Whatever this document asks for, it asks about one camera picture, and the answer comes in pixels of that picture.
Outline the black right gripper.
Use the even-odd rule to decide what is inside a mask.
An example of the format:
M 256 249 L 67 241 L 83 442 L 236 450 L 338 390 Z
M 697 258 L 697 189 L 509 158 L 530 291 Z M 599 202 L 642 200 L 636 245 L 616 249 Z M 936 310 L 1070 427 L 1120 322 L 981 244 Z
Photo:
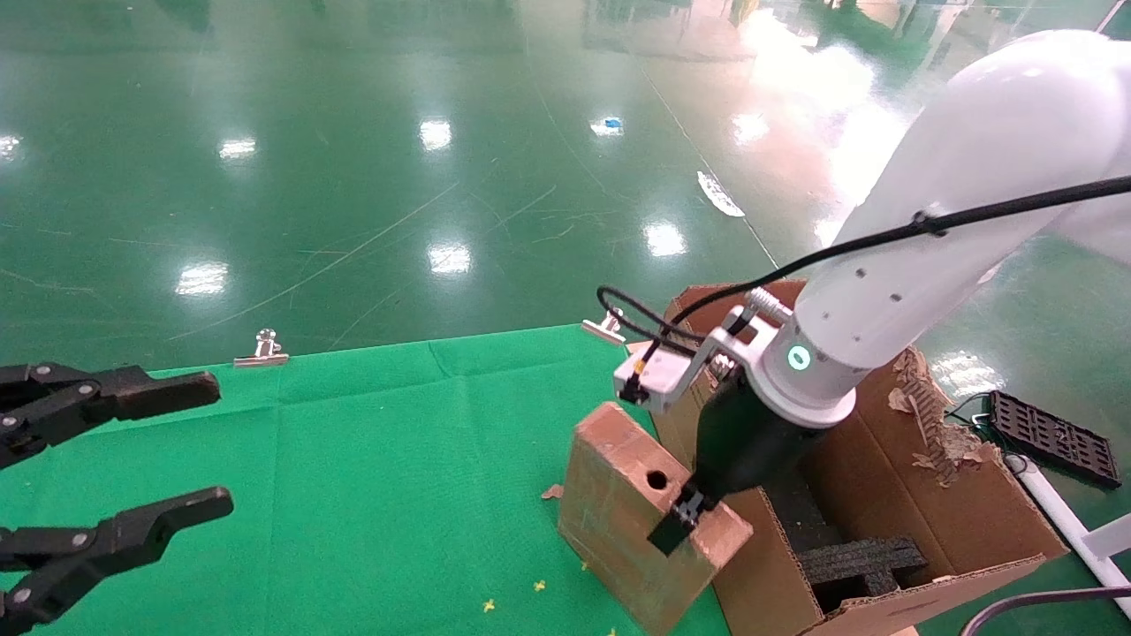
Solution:
M 776 414 L 748 383 L 731 370 L 703 404 L 696 432 L 692 488 L 681 490 L 648 535 L 670 556 L 729 495 L 774 481 L 796 466 L 824 429 L 795 424 Z

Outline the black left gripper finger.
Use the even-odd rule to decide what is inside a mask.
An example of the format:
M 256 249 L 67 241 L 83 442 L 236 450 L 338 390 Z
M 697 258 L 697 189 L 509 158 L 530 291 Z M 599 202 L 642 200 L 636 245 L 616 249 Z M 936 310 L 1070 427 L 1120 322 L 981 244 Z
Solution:
M 143 504 L 89 527 L 3 528 L 1 569 L 23 577 L 3 591 L 1 631 L 54 624 L 107 577 L 149 566 L 180 531 L 234 512 L 227 488 L 210 487 Z
M 207 371 L 157 379 L 141 367 L 88 372 L 53 361 L 1 369 L 1 467 L 110 421 L 139 421 L 218 402 Z

